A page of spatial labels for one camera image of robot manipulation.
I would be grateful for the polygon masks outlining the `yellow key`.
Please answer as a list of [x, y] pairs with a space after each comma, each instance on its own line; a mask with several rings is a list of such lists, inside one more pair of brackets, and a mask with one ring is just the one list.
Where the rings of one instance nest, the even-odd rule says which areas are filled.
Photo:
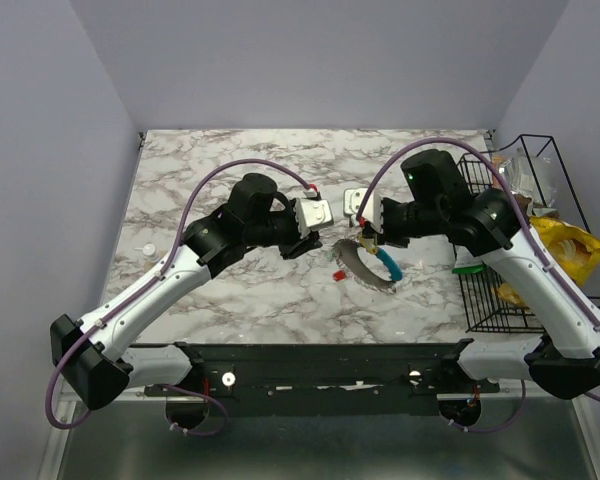
[[360, 237], [359, 242], [361, 246], [371, 255], [376, 255], [379, 247], [374, 238]]

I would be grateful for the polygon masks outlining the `blue key tag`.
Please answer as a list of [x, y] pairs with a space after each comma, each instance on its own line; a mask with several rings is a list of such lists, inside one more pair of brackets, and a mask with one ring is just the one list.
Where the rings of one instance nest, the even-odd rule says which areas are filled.
[[400, 266], [384, 249], [378, 248], [375, 257], [387, 269], [391, 282], [400, 282], [403, 279], [403, 272]]

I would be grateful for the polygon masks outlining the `red key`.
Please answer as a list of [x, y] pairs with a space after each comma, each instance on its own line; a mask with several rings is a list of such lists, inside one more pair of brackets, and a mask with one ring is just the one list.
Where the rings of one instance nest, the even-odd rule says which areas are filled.
[[336, 282], [342, 281], [346, 278], [346, 273], [343, 270], [338, 270], [332, 275]]

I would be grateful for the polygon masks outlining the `grey curved keyring holder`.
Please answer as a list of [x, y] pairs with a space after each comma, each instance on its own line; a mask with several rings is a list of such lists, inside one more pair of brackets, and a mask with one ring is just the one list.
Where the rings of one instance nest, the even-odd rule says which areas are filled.
[[362, 246], [357, 241], [352, 239], [341, 239], [334, 244], [332, 251], [339, 268], [346, 273], [351, 274], [360, 285], [380, 292], [394, 293], [399, 282], [390, 281], [387, 269], [375, 255], [372, 255], [372, 257], [382, 264], [386, 269], [388, 277], [383, 278], [372, 271], [362, 260], [361, 249]]

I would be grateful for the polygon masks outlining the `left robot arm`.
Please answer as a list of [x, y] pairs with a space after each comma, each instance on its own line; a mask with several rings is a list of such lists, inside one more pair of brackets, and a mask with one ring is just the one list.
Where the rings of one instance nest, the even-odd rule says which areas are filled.
[[173, 304], [216, 278], [257, 247], [277, 247], [294, 259], [320, 247], [320, 229], [333, 223], [315, 190], [287, 199], [268, 176], [248, 173], [228, 200], [178, 234], [175, 249], [130, 287], [78, 320], [51, 325], [52, 359], [86, 407], [95, 411], [124, 390], [169, 384], [181, 395], [202, 380], [199, 354], [185, 343], [135, 348], [139, 335]]

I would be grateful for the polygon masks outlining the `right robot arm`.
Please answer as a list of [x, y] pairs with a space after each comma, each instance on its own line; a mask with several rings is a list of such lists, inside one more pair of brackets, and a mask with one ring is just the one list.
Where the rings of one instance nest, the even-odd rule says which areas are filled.
[[449, 152], [425, 139], [392, 156], [401, 164], [413, 199], [380, 198], [375, 175], [356, 220], [361, 242], [405, 247], [412, 238], [443, 235], [497, 272], [531, 309], [543, 335], [522, 341], [471, 341], [440, 367], [440, 379], [460, 392], [475, 380], [531, 380], [560, 399], [586, 395], [600, 386], [600, 308], [564, 272], [541, 242], [505, 185], [470, 191]]

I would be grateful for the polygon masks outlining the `green snack packet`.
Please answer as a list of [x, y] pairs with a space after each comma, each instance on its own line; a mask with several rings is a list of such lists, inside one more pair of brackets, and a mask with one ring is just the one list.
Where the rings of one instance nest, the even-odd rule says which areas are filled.
[[463, 266], [463, 267], [454, 267], [452, 269], [452, 273], [455, 275], [473, 275], [480, 273], [484, 270], [484, 266], [480, 265], [472, 265], [472, 266]]

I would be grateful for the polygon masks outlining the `beige bottle white cap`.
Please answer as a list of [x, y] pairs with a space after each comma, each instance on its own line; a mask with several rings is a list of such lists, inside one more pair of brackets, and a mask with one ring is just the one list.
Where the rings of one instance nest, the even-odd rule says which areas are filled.
[[153, 243], [147, 243], [142, 247], [136, 247], [135, 251], [142, 254], [146, 261], [155, 263], [160, 259], [160, 253]]

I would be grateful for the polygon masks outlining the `clear snack packet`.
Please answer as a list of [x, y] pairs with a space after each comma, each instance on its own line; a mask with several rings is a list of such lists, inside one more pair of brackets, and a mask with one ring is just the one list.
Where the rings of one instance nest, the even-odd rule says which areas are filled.
[[492, 163], [514, 195], [527, 198], [538, 206], [555, 205], [556, 187], [550, 158], [528, 157], [522, 148], [518, 148], [513, 156], [493, 155]]

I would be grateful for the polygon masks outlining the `yellow chips bag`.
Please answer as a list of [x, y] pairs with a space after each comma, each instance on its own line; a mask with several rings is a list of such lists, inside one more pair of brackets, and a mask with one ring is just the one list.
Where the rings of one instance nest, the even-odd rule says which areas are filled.
[[552, 217], [532, 216], [530, 223], [565, 273], [583, 287], [600, 264], [600, 239]]

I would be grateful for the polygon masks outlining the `black mounting rail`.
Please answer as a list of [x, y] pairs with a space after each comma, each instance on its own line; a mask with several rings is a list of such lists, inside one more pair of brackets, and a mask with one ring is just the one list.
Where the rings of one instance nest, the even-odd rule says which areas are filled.
[[122, 360], [130, 374], [157, 353], [175, 353], [185, 372], [174, 385], [217, 400], [187, 400], [167, 381], [141, 381], [167, 399], [167, 413], [197, 419], [410, 414], [435, 416], [439, 397], [494, 394], [494, 380], [473, 380], [457, 365], [467, 340], [424, 344], [139, 344]]

